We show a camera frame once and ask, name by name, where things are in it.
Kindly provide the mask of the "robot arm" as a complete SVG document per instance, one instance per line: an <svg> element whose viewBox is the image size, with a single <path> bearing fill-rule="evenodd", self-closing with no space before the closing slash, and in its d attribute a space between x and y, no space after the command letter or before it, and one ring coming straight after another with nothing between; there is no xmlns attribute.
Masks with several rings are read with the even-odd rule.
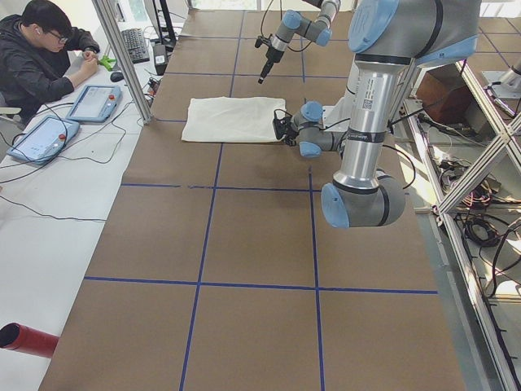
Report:
<svg viewBox="0 0 521 391"><path fill-rule="evenodd" d="M287 10L283 13L280 24L275 34L265 36L263 25L260 26L260 35L256 38L255 48L265 45L265 65L260 72L258 83L262 84L269 75L272 67L278 64L295 35L303 37L309 42L319 46L326 46L332 36L331 25L340 11L341 1L306 1L309 5L316 7L319 12L314 20L310 20L301 13Z"/></svg>
<svg viewBox="0 0 521 391"><path fill-rule="evenodd" d="M360 2L348 33L358 76L346 130L326 131L316 101L293 116L274 118L276 138L296 141L302 156L341 153L341 167L321 193L331 226L385 226L401 216L403 186L377 166L398 75L411 64L435 67L471 56L479 11L478 1Z"/></svg>

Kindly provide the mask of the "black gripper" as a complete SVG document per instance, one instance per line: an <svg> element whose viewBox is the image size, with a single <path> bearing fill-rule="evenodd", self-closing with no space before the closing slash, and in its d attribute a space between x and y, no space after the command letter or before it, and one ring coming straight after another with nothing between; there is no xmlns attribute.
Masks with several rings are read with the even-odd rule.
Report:
<svg viewBox="0 0 521 391"><path fill-rule="evenodd" d="M285 116L280 120L278 139L282 140L288 146L296 145L297 132L294 130L291 118Z"/></svg>
<svg viewBox="0 0 521 391"><path fill-rule="evenodd" d="M272 68L273 64L277 64L281 61L283 55L285 52L285 45L282 44L281 46L275 46L273 43L270 43L268 45L268 49L266 51L265 57L266 57L266 63L264 67L261 70L260 76L258 78L258 83L262 84L264 80L269 75L269 72Z"/></svg>

